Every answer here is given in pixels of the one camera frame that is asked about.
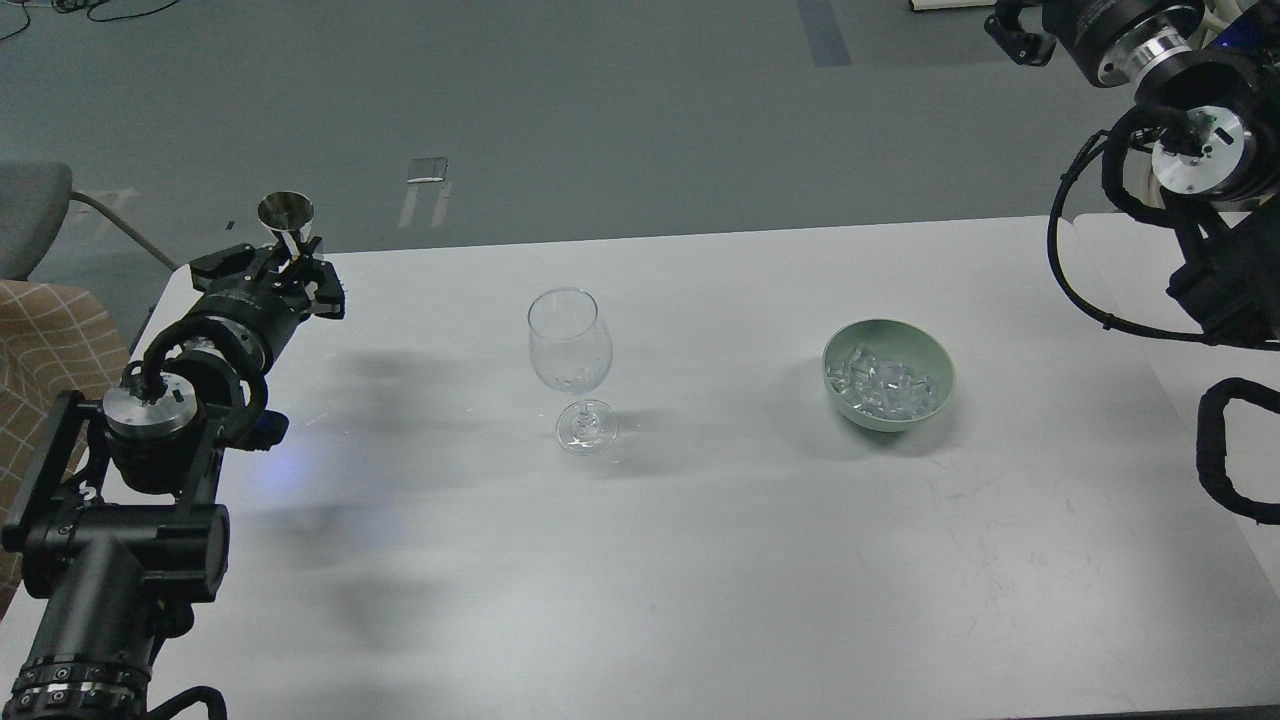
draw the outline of electrical cord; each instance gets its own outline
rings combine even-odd
[[[20,32],[31,27],[29,8],[49,8],[60,15],[69,15],[72,13],[78,13],[83,10],[84,17],[95,23],[114,23],[116,20],[132,20],[134,18],[145,18],[147,15],[154,15],[160,10],[173,8],[178,3],[182,3],[182,0],[170,0],[169,3],[160,5],[159,8],[154,8],[143,13],[133,13],[132,15],[114,15],[108,18],[95,15],[93,10],[97,10],[99,8],[113,3],[113,0],[49,0],[49,4],[41,4],[41,5],[32,4],[28,0],[4,0],[4,3],[6,5],[22,8],[22,13],[23,15],[26,15],[26,19],[23,20],[20,28],[0,37],[0,42],[4,42],[5,40],[9,40],[10,37],[19,35]]]
[[[1124,123],[1117,123],[1119,129],[1124,129],[1119,126]],[[1071,283],[1066,279],[1066,273],[1062,270],[1062,259],[1059,252],[1059,237],[1057,237],[1057,223],[1062,219],[1062,211],[1066,208],[1066,199],[1071,192],[1071,187],[1075,186],[1076,181],[1084,170],[1096,160],[1100,155],[1107,151],[1108,146],[1119,145],[1125,147],[1129,142],[1132,135],[1117,132],[1117,128],[1111,131],[1098,131],[1093,133],[1080,151],[1076,152],[1075,159],[1065,173],[1062,173],[1062,182],[1059,184],[1057,195],[1053,197],[1053,206],[1050,210],[1048,217],[1048,232],[1046,237],[1046,246],[1048,251],[1048,265],[1050,270],[1053,273],[1053,279],[1057,281],[1060,288],[1066,295],[1068,300],[1071,301],[1082,313],[1093,318],[1102,324],[1102,329],[1111,331],[1116,329],[1126,334],[1133,334],[1138,337],[1146,337],[1152,340],[1176,340],[1181,342],[1196,342],[1201,345],[1229,345],[1233,347],[1245,347],[1249,350],[1280,350],[1280,343],[1275,341],[1265,341],[1257,345],[1236,345],[1229,342],[1217,342],[1203,333],[1184,333],[1175,331],[1166,331],[1160,328],[1153,328],[1151,325],[1144,325],[1140,323],[1134,323],[1124,318],[1119,318],[1112,313],[1107,313],[1101,307],[1094,306],[1088,300],[1085,300],[1080,293],[1071,287]]]
[[[170,0],[169,3],[166,3],[164,5],[160,5],[159,8],[155,8],[152,10],[147,10],[146,13],[134,13],[132,15],[115,15],[115,17],[111,17],[111,18],[95,18],[93,17],[93,10],[101,8],[102,5],[106,5],[108,3],[110,3],[110,0],[102,0],[101,3],[95,3],[95,4],[90,5],[86,9],[86,12],[84,12],[84,17],[88,18],[88,19],[91,19],[91,20],[93,20],[95,23],[114,23],[115,20],[132,20],[134,18],[145,18],[147,15],[154,15],[154,14],[159,13],[160,10],[165,10],[165,9],[173,8],[178,3],[182,3],[182,0]]]
[[[23,15],[26,15],[26,17],[27,17],[27,19],[26,19],[26,22],[23,22],[23,23],[22,23],[22,27],[20,27],[20,28],[18,28],[18,29],[15,29],[15,31],[10,32],[9,35],[6,35],[6,36],[4,36],[4,37],[0,37],[0,42],[4,42],[5,40],[9,40],[10,37],[13,37],[13,36],[15,36],[15,35],[20,35],[20,33],[22,33],[22,31],[24,31],[24,29],[27,29],[28,27],[31,27],[31,10],[28,10],[28,9],[27,9],[27,3],[26,3],[26,1],[20,1],[20,3],[17,3],[17,5],[18,5],[19,8],[22,8],[22,14],[23,14]]]

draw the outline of black cable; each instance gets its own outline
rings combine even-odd
[[[1280,343],[1272,341],[1266,341],[1258,345],[1219,343],[1202,333],[1165,331],[1149,325],[1143,325],[1140,323],[1134,323],[1132,320],[1119,318],[1112,313],[1107,313],[1092,305],[1089,301],[1082,297],[1080,293],[1075,292],[1075,288],[1071,287],[1071,283],[1066,279],[1066,273],[1062,270],[1062,260],[1059,256],[1059,238],[1057,238],[1057,223],[1060,219],[1062,219],[1062,211],[1066,208],[1066,199],[1071,192],[1071,187],[1074,187],[1075,182],[1080,179],[1080,174],[1084,173],[1084,170],[1093,163],[1093,160],[1098,158],[1098,155],[1103,155],[1105,152],[1108,151],[1108,149],[1115,147],[1116,145],[1124,147],[1128,140],[1129,140],[1128,136],[1125,136],[1117,141],[1115,128],[1112,128],[1111,131],[1098,131],[1093,133],[1089,137],[1089,140],[1085,141],[1084,146],[1080,147],[1080,151],[1076,152],[1075,159],[1071,161],[1070,168],[1068,168],[1066,173],[1062,174],[1062,182],[1061,184],[1059,184],[1057,195],[1053,197],[1053,208],[1050,210],[1048,233],[1046,238],[1050,270],[1053,273],[1053,279],[1057,281],[1059,287],[1062,288],[1062,292],[1066,295],[1066,297],[1071,301],[1073,305],[1075,305],[1085,315],[1101,323],[1102,329],[1106,331],[1116,329],[1123,333],[1152,338],[1152,340],[1176,340],[1183,342],[1196,342],[1201,345],[1230,345],[1233,347],[1245,347],[1251,350],[1280,350]]]
[[[102,5],[106,5],[108,3],[110,3],[110,0],[102,0],[101,3],[95,3],[95,4],[90,5],[88,6],[88,12],[84,13],[84,17],[88,18],[88,19],[91,19],[91,20],[93,20],[95,23],[114,23],[115,20],[132,20],[134,18],[145,18],[147,15],[154,15],[154,14],[159,13],[160,10],[166,10],[169,8],[173,8],[178,3],[182,3],[182,0],[172,0],[170,3],[168,3],[165,5],[160,5],[159,8],[156,8],[154,10],[147,10],[146,13],[136,13],[133,15],[116,15],[114,18],[95,18],[93,17],[93,10],[96,10],[97,8],[101,8]]]
[[[1219,505],[1236,515],[1265,525],[1280,525],[1280,505],[1260,502],[1236,492],[1226,474],[1226,419],[1231,400],[1280,413],[1280,392],[1243,378],[1228,378],[1211,387],[1201,398],[1196,423],[1196,470],[1201,486]]]
[[[22,31],[27,29],[28,27],[31,27],[31,10],[27,9],[27,0],[19,0],[18,6],[22,8],[22,14],[27,15],[27,22],[22,23],[20,28],[10,32],[9,35],[6,35],[4,37],[0,37],[0,42],[4,42],[5,40],[9,40],[10,37],[13,37],[13,36],[20,33]]]
[[[223,438],[234,443],[244,433],[250,432],[257,419],[266,411],[266,375],[259,369],[248,352],[241,346],[236,333],[227,325],[211,318],[196,316],[183,318],[168,328],[151,342],[146,352],[142,354],[141,365],[141,392],[143,398],[154,398],[164,392],[164,379],[160,378],[160,368],[164,365],[165,355],[170,350],[188,340],[205,338],[214,343],[227,364],[232,366],[239,379],[248,384],[248,405],[236,419],[223,427]]]
[[[227,701],[223,693],[206,685],[186,689],[147,712],[146,720],[172,720],[175,715],[197,702],[209,707],[209,720],[227,720]]]

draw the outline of gray carpet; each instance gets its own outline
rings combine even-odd
[[[1065,54],[1015,67],[982,9],[906,0],[31,13],[0,42],[0,158],[70,164],[179,260],[265,241],[275,190],[314,199],[330,252],[1044,214],[1130,101]],[[20,23],[0,6],[0,33]],[[447,199],[404,184],[434,155]],[[1096,184],[1069,210],[1108,210]],[[90,288],[132,334],[168,273],[79,210],[32,277]]]

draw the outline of cable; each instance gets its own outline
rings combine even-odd
[[[154,14],[159,13],[160,10],[165,10],[165,9],[173,8],[178,3],[182,3],[182,0],[170,0],[170,3],[168,3],[165,5],[160,5],[159,8],[156,8],[154,10],[147,10],[146,13],[136,13],[136,14],[132,14],[132,15],[115,15],[114,18],[95,18],[93,17],[93,10],[96,10],[97,8],[101,8],[102,5],[106,5],[108,3],[110,3],[110,0],[102,0],[101,3],[95,3],[95,4],[90,5],[88,10],[84,13],[84,17],[88,18],[88,19],[91,19],[91,20],[93,20],[95,23],[114,23],[115,20],[132,20],[134,18],[145,18],[147,15],[154,15]]]
[[[1071,161],[1070,168],[1068,168],[1068,170],[1062,174],[1062,182],[1059,184],[1057,195],[1053,197],[1053,208],[1050,210],[1048,232],[1046,237],[1048,265],[1050,270],[1053,273],[1053,279],[1057,281],[1059,287],[1062,288],[1068,300],[1070,300],[1071,304],[1075,305],[1082,313],[1102,323],[1102,329],[1105,331],[1116,329],[1123,333],[1152,340],[1176,340],[1201,345],[1230,345],[1233,347],[1245,347],[1251,350],[1280,350],[1280,343],[1272,341],[1265,341],[1258,345],[1220,343],[1202,333],[1183,333],[1143,325],[1140,323],[1119,318],[1112,313],[1107,313],[1106,310],[1092,305],[1082,297],[1080,293],[1075,292],[1075,288],[1073,288],[1071,283],[1066,279],[1066,273],[1062,270],[1062,259],[1059,255],[1057,223],[1062,219],[1062,210],[1066,208],[1066,199],[1071,192],[1071,187],[1080,179],[1080,174],[1084,173],[1085,168],[1088,168],[1093,160],[1098,158],[1098,155],[1102,155],[1110,145],[1119,143],[1120,146],[1124,146],[1128,141],[1128,136],[1125,136],[1125,142],[1116,141],[1114,138],[1115,132],[1115,129],[1098,131],[1093,133],[1088,141],[1085,141],[1084,146],[1080,147],[1080,151],[1076,152],[1075,160]]]
[[[61,15],[69,15],[72,13],[78,13],[81,10],[84,10],[84,17],[88,18],[90,20],[95,22],[95,23],[114,23],[115,20],[132,20],[133,18],[145,18],[147,15],[154,15],[154,14],[159,13],[160,10],[165,10],[165,9],[173,8],[178,3],[182,3],[182,0],[170,0],[169,3],[166,3],[164,5],[160,5],[159,8],[155,8],[152,10],[147,10],[145,13],[134,13],[132,15],[115,15],[113,18],[101,18],[101,17],[95,17],[93,15],[93,10],[101,8],[102,5],[106,5],[106,4],[111,3],[111,1],[113,0],[49,0],[49,4],[35,5],[35,4],[31,4],[28,0],[4,0],[5,5],[13,5],[15,8],[22,8],[22,14],[26,15],[26,19],[23,20],[20,28],[10,32],[9,35],[6,35],[4,37],[0,37],[0,42],[4,42],[5,40],[9,40],[10,37],[13,37],[15,35],[19,35],[20,32],[23,32],[24,29],[27,29],[28,27],[31,27],[31,10],[29,10],[29,8],[49,8],[49,9],[54,10],[55,13],[61,14]]]
[[[99,213],[101,213],[104,218],[106,218],[108,220],[111,220],[111,223],[115,224],[115,227],[120,228],[120,232],[123,232],[124,234],[127,234],[131,238],[133,238],[133,242],[137,242],[138,245],[141,245],[143,250],[146,250],[147,252],[150,252],[151,256],[155,258],[156,260],[160,260],[160,263],[163,263],[165,268],[169,268],[170,272],[178,269],[179,265],[178,265],[177,261],[174,261],[172,258],[169,258],[168,255],[165,255],[159,247],[156,247],[155,245],[152,245],[150,240],[142,237],[142,233],[140,233],[138,231],[133,229],[133,225],[131,225],[129,223],[124,222],[124,218],[116,215],[115,211],[113,211],[106,205],[102,205],[97,199],[90,197],[88,195],[84,195],[83,192],[72,191],[72,200],[77,200],[79,202],[83,202],[83,204],[88,205],[90,208],[92,208],[92,209],[97,210]]]
[[[207,706],[209,720],[227,720],[227,702],[223,700],[223,693],[204,685],[183,691],[172,700],[160,703],[159,707],[147,712],[146,720],[172,720],[173,716],[197,702]]]
[[[236,333],[218,320],[207,316],[187,316],[160,331],[160,334],[151,341],[151,345],[142,355],[142,365],[138,373],[142,391],[141,397],[155,398],[164,392],[165,384],[160,377],[160,369],[164,365],[165,355],[182,342],[196,338],[205,338],[214,343],[214,347],[227,360],[232,370],[236,372],[236,375],[248,386],[248,405],[221,432],[227,442],[234,443],[251,430],[257,419],[266,411],[266,377],[250,359],[248,352],[241,346]]]
[[[27,3],[24,3],[24,1],[23,3],[18,3],[18,6],[22,8],[22,14],[27,15],[27,22],[22,23],[20,28],[10,32],[9,35],[6,35],[4,37],[0,37],[0,42],[4,42],[5,40],[9,40],[10,37],[13,37],[15,35],[19,35],[22,31],[24,31],[28,27],[31,27],[31,10],[27,9]]]

